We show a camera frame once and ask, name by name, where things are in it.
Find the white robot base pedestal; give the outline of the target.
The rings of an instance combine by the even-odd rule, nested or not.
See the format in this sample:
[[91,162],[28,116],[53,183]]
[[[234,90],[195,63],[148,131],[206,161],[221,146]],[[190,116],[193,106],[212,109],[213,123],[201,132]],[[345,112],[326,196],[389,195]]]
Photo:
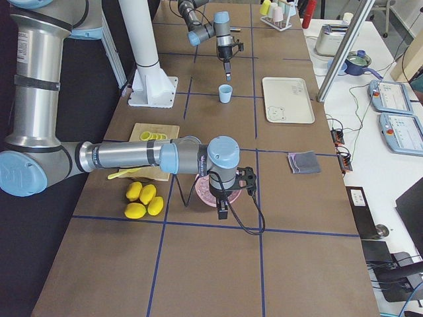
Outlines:
[[121,0],[119,5],[137,67],[128,104],[172,108],[178,79],[167,76],[159,63],[148,2]]

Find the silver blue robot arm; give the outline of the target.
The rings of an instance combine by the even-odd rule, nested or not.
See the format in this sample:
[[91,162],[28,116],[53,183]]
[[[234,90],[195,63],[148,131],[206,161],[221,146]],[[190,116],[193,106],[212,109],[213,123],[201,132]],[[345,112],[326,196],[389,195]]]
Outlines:
[[[12,95],[14,90],[12,88],[12,74],[15,72],[16,62],[13,55],[16,49],[16,44],[12,44],[12,40],[16,42],[17,26],[13,22],[9,13],[6,1],[1,1],[1,139],[7,136],[11,131],[12,119],[14,113],[11,110]],[[133,63],[128,35],[124,26],[122,14],[118,1],[106,1],[104,4],[107,18],[111,24],[112,35],[117,42],[117,46],[122,53],[121,58],[124,60],[124,67],[126,72],[130,69],[130,64]],[[208,55],[197,56],[194,63],[194,55],[172,55],[167,53],[193,53],[191,49],[183,48],[189,46],[187,40],[182,35],[183,27],[178,25],[158,25],[157,31],[159,38],[159,52],[162,48],[165,49],[162,63],[164,66],[170,66],[170,70],[182,71],[179,75],[182,78],[182,88],[180,92],[188,93],[188,78],[189,75],[193,79],[193,87],[195,93],[216,93],[215,91],[221,84],[221,66],[215,58]],[[251,83],[252,71],[251,59],[247,59],[251,55],[249,52],[245,55],[241,53],[241,57],[236,57],[233,61],[233,80],[229,83],[235,88],[235,101],[246,101],[241,98],[253,92]],[[182,112],[179,117],[176,110],[165,109],[150,109],[153,114],[148,113],[142,115],[142,110],[148,108],[134,108],[127,107],[126,120],[132,119],[133,123],[125,120],[123,122],[115,122],[112,120],[116,105],[118,103],[118,91],[116,90],[116,80],[112,74],[112,68],[106,58],[105,50],[100,40],[63,40],[63,59],[62,59],[61,81],[62,90],[60,92],[58,102],[57,114],[57,129],[56,135],[62,142],[64,141],[91,141],[98,143],[103,140],[105,134],[106,139],[117,141],[118,139],[127,139],[130,130],[135,121],[163,123],[165,119],[168,123],[182,120]],[[143,119],[135,119],[135,115],[144,116]],[[241,124],[241,115],[236,115],[234,118],[213,122],[212,119],[207,121],[210,128],[216,128],[213,133],[207,136],[206,131],[201,131],[200,128],[206,127],[206,115],[194,124],[192,130],[195,136],[199,136],[202,141],[211,139],[220,134],[229,133],[234,137],[242,147],[252,147],[247,139],[243,139],[240,133],[236,132],[235,128],[246,127],[252,124],[252,119],[247,120],[247,123]],[[11,227],[16,224],[30,223],[30,226],[35,223],[47,223],[65,219],[71,212],[73,212],[77,200],[79,199],[83,185],[87,175],[73,176],[69,180],[62,181],[54,185],[46,191],[32,195],[30,197],[15,197],[1,191],[1,227]]]
[[244,44],[231,33],[230,17],[227,11],[214,14],[210,21],[198,9],[208,1],[178,1],[178,13],[188,29],[187,37],[192,46],[215,38],[216,56],[223,64],[225,78],[231,81],[231,59],[244,50]]

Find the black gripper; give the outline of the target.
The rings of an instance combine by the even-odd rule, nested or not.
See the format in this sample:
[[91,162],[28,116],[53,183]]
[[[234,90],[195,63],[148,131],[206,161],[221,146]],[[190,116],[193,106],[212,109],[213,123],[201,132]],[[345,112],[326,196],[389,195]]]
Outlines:
[[225,46],[217,46],[217,58],[223,62],[226,81],[231,80],[230,60],[234,55],[243,50],[244,44],[240,41]]
[[252,167],[238,167],[236,170],[210,170],[210,193],[217,199],[217,216],[224,220],[228,215],[228,198],[234,191],[246,190],[251,197],[256,196],[256,174]]

